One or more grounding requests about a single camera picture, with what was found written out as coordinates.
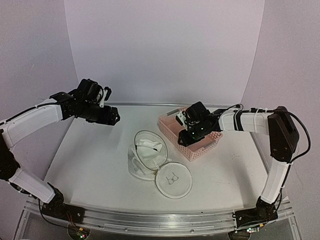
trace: pink plastic basket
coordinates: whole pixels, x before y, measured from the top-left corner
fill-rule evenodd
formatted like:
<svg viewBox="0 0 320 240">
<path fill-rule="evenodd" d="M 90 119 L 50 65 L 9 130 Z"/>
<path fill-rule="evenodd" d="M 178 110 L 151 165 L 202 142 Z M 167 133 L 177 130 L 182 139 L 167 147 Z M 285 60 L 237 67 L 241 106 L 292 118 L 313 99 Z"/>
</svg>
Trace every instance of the pink plastic basket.
<svg viewBox="0 0 320 240">
<path fill-rule="evenodd" d="M 219 139 L 222 138 L 223 134 L 221 132 L 213 131 L 209 135 L 205 136 L 205 138 L 201 141 L 196 142 L 188 147 L 179 145 L 178 135 L 179 132 L 184 129 L 184 127 L 177 122 L 176 114 L 178 111 L 185 109 L 187 109 L 187 107 L 182 107 L 179 108 L 179 110 L 177 109 L 160 116 L 158 118 L 158 123 L 160 131 L 191 162 L 208 152 L 210 149 L 213 149 L 218 144 Z"/>
</svg>

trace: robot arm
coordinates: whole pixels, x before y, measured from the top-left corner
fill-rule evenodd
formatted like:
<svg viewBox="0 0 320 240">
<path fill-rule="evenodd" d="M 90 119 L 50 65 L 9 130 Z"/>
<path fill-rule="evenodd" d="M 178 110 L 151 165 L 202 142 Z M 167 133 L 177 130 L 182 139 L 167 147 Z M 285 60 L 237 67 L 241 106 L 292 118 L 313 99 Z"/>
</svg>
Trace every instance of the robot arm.
<svg viewBox="0 0 320 240">
<path fill-rule="evenodd" d="M 189 146 L 212 131 L 244 131 L 269 135 L 272 165 L 256 208 L 235 212 L 237 226 L 264 223 L 278 218 L 275 202 L 286 179 L 299 133 L 285 107 L 275 110 L 217 109 L 210 113 L 201 102 L 177 114 L 176 120 L 185 127 L 178 143 Z"/>
<path fill-rule="evenodd" d="M 111 89 L 103 89 L 97 82 L 83 79 L 77 89 L 69 93 L 59 92 L 39 105 L 0 122 L 0 179 L 8 181 L 16 189 L 32 194 L 36 198 L 49 204 L 52 212 L 47 213 L 52 217 L 65 219 L 66 208 L 63 204 L 62 193 L 39 179 L 34 174 L 27 172 L 16 161 L 9 150 L 26 136 L 37 130 L 70 117 L 84 118 L 89 123 L 115 125 L 119 120 L 118 109 L 105 105 L 111 94 Z M 78 214 L 74 217 L 79 222 Z"/>
</svg>

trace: white mesh bag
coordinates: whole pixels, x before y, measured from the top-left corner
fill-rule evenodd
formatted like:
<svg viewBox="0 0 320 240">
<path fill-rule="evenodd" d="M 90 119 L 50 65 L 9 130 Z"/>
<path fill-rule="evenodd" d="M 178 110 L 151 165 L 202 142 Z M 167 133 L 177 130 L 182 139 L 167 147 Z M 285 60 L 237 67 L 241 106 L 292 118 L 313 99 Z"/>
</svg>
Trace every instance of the white mesh bag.
<svg viewBox="0 0 320 240">
<path fill-rule="evenodd" d="M 157 171 L 167 159 L 165 141 L 151 131 L 139 131 L 128 148 L 128 170 L 139 179 L 154 181 Z"/>
</svg>

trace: metal frame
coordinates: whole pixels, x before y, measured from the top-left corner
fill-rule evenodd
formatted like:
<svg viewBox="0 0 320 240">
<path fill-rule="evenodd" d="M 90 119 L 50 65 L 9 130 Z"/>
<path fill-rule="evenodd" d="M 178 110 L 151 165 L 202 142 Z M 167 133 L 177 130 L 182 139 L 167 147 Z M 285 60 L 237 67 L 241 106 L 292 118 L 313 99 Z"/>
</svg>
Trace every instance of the metal frame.
<svg viewBox="0 0 320 240">
<path fill-rule="evenodd" d="M 109 105 L 119 106 L 172 106 L 180 107 L 188 104 L 175 103 L 111 103 Z M 208 108 L 223 108 L 221 105 L 206 105 Z M 260 149 L 260 146 L 254 136 L 251 134 L 253 142 L 260 154 L 265 170 L 269 168 L 266 159 Z M 98 209 L 93 207 L 84 207 L 85 215 L 81 227 L 90 228 L 97 231 L 105 231 L 115 234 L 127 234 L 138 236 L 157 236 L 157 237 L 187 237 L 204 236 L 219 233 L 228 233 L 237 229 L 236 221 L 232 217 L 234 210 L 226 211 L 204 211 L 204 212 L 177 212 L 177 213 L 159 213 L 159 212 L 123 212 L 113 209 Z M 17 227 L 14 239 L 19 239 L 26 226 L 30 213 L 39 215 L 38 201 L 29 198 L 26 201 L 24 210 Z M 68 224 L 66 221 L 52 218 L 60 223 Z M 279 210 L 278 219 L 281 221 L 288 219 L 294 240 L 301 240 L 296 217 L 288 198 L 283 200 Z"/>
</svg>

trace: white tabletop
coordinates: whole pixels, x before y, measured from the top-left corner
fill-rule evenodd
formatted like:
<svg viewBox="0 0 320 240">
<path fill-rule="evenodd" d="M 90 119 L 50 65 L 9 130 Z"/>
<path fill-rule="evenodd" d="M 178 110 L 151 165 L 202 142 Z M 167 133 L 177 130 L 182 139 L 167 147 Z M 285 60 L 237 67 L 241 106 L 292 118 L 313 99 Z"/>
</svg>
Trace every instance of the white tabletop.
<svg viewBox="0 0 320 240">
<path fill-rule="evenodd" d="M 267 173 L 248 132 L 223 132 L 215 148 L 189 162 L 157 126 L 159 116 L 177 107 L 117 107 L 121 120 L 116 126 L 87 123 L 79 118 L 67 131 L 45 179 L 63 193 L 66 203 L 170 213 L 255 206 Z M 190 170 L 193 185 L 187 196 L 167 198 L 154 182 L 140 180 L 128 172 L 128 146 L 140 130 L 162 136 L 169 158 Z"/>
</svg>

